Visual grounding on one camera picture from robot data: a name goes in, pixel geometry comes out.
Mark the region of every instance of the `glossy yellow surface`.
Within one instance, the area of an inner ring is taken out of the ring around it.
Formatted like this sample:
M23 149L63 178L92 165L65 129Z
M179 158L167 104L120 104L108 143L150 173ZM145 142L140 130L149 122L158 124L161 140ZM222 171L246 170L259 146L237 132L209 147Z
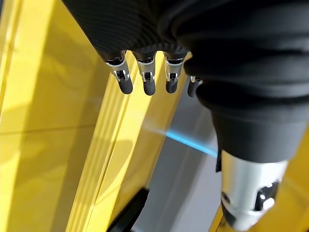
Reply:
M0 232L101 232L147 186L186 76L124 95L58 0L5 1L0 24Z
M64 231L109 70L61 1L4 3L0 231Z
M146 96L135 60L130 54L127 58L133 93L120 101L118 92L106 92L68 231L105 231L137 191L148 185L165 139L161 132L169 127L184 86L183 73L177 92L166 92L163 54L157 53L156 93ZM115 101L110 111L104 108L109 97ZM114 134L111 125L118 127Z
M280 185L275 206L249 231L251 232L307 232L309 230L309 128L296 156L290 161ZM233 231L222 218L216 230Z

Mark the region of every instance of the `robotic hand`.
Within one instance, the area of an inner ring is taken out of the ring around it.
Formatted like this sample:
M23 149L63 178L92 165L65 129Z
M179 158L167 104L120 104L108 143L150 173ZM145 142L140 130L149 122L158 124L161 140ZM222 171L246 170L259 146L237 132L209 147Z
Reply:
M156 51L169 93L191 51L188 93L196 89L212 113L224 217L239 231L255 224L274 205L309 118L309 1L63 1L125 94L133 89L126 50L147 95Z

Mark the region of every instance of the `yellow panel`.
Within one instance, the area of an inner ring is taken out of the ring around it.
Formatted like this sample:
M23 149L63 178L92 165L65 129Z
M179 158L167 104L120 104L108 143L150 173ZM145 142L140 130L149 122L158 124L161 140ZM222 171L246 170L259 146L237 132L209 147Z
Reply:
M297 155L289 163L275 206L249 231L306 232L309 230L308 144L309 128L307 128ZM217 213L215 220L218 218L222 218L222 214ZM217 231L231 231L224 218Z
M61 1L4 3L0 232L64 231L110 72Z
M137 75L136 60L130 52L126 54L126 60L131 79L134 82ZM106 174L106 167L110 162L110 153L114 147L117 132L130 96L121 93L116 79L112 77L106 87L96 129L76 192L67 226L69 232L85 231L87 229L93 205ZM130 141L124 141L125 147L130 146L129 143ZM111 203L112 205L104 208L102 213L109 214L112 211L113 202L111 201ZM100 218L100 221L106 220L109 220L109 217Z
M68 10L28 0L18 22L0 133L95 125L109 70Z
M0 231L65 230L93 131L0 136Z
M87 231L105 231L137 191L147 186L178 103L186 75L175 94L165 90L164 57L156 55L156 93L146 96L138 76L130 96Z

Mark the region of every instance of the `black fingertip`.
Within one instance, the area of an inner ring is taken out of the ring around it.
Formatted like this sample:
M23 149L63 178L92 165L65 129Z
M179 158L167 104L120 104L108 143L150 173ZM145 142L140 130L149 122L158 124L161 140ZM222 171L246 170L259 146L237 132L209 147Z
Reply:
M133 85L132 85L132 81L131 78L129 78L127 81L124 79L120 79L119 83L119 87L121 89L121 91L124 94L130 94L133 91Z
M188 91L187 91L189 97L193 98L193 97L196 96L197 87L198 87L197 81L195 81L195 82L189 81Z
M154 95L155 93L155 82L154 81L146 80L146 82L143 82L143 85L144 85L145 94L147 94L148 96Z
M177 83L178 83L177 80L166 81L166 85L165 85L166 91L168 93L176 92L176 90L177 90Z

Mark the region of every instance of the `gray surface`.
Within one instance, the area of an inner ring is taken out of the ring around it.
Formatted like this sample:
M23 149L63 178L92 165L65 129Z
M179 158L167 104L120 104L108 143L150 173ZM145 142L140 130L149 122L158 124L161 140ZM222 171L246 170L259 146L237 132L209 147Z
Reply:
M170 129L217 149L210 112L183 90ZM166 138L136 232L206 232L220 203L216 158Z

